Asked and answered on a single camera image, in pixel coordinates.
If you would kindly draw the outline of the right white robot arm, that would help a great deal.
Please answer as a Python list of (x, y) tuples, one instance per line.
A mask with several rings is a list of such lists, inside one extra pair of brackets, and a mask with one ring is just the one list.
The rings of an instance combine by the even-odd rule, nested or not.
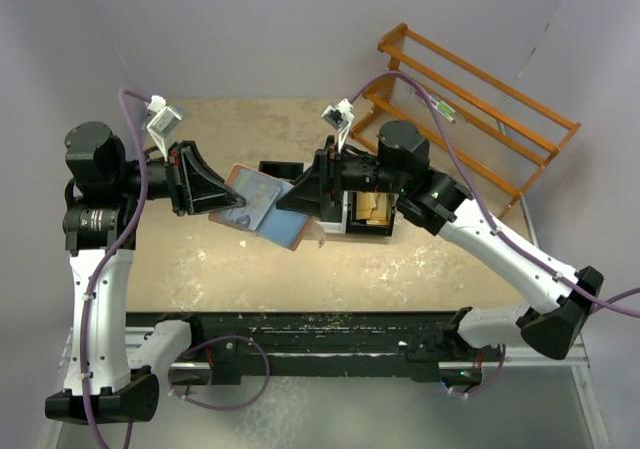
[(547, 358), (564, 359), (592, 311), (590, 299), (599, 294), (603, 275), (552, 258), (483, 213), (466, 186), (431, 168), (429, 149), (416, 126), (401, 120), (382, 125), (375, 155), (341, 155), (329, 138), (276, 206), (322, 218), (345, 191), (395, 195), (406, 221), (464, 249), (525, 299), (520, 305), (459, 310), (444, 338), (452, 358), (467, 360), (490, 345), (526, 344)]

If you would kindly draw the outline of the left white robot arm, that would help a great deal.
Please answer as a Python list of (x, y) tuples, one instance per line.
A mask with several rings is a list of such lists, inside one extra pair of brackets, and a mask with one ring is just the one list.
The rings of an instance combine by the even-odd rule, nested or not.
[(72, 174), (63, 219), (74, 282), (71, 357), (45, 415), (79, 425), (148, 422), (172, 362), (201, 357), (206, 338), (199, 316), (165, 314), (137, 349), (126, 349), (128, 280), (144, 204), (168, 199), (184, 216), (245, 200), (191, 140), (170, 144), (166, 158), (129, 160), (106, 124), (87, 122), (67, 134), (65, 147)]

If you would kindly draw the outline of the black bin with silver cards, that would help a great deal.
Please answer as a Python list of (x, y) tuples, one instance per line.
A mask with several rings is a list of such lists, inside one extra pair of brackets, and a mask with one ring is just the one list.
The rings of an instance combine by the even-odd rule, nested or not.
[(292, 183), (304, 172), (304, 164), (288, 161), (261, 161), (258, 170), (271, 177)]

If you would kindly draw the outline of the white bin with black cards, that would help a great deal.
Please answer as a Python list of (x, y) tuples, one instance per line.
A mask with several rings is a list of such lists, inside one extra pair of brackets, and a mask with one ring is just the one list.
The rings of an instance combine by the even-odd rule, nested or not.
[(323, 228), (326, 234), (340, 235), (346, 233), (348, 219), (348, 206), (342, 204), (340, 207), (330, 206), (325, 213), (317, 219), (317, 223)]

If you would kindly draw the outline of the black bin with gold cards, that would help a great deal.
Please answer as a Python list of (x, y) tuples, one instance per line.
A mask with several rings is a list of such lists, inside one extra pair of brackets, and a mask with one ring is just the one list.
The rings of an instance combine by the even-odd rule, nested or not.
[(395, 224), (395, 196), (348, 192), (346, 233), (388, 238)]

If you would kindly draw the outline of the gold cards pile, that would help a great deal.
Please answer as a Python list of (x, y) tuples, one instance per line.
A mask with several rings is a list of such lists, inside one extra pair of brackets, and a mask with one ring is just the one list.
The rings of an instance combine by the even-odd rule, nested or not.
[(391, 209), (385, 193), (358, 192), (355, 200), (355, 220), (371, 226), (388, 226)]

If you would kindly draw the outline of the markers on rack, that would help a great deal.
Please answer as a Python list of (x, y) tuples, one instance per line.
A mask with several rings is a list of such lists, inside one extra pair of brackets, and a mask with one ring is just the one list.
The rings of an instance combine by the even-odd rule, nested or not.
[(429, 92), (423, 90), (426, 94), (426, 97), (421, 95), (421, 92), (417, 90), (414, 86), (410, 87), (412, 94), (417, 98), (417, 100), (425, 106), (433, 107), (440, 116), (451, 124), (457, 123), (457, 112), (456, 110), (446, 103), (444, 100), (440, 99), (432, 95)]

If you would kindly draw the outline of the orange wooden rack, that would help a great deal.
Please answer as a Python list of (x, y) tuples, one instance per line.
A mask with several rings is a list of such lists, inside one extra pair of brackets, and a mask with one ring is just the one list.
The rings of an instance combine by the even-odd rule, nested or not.
[[(382, 123), (407, 120), (431, 141), (438, 164), (452, 142), (460, 162), (501, 191), (494, 199), (499, 217), (521, 202), (581, 127), (405, 23), (386, 33), (377, 49), (388, 58), (389, 74), (364, 91), (371, 109), (355, 123), (352, 138), (375, 151)], [(452, 106), (457, 123), (420, 103), (411, 86)]]

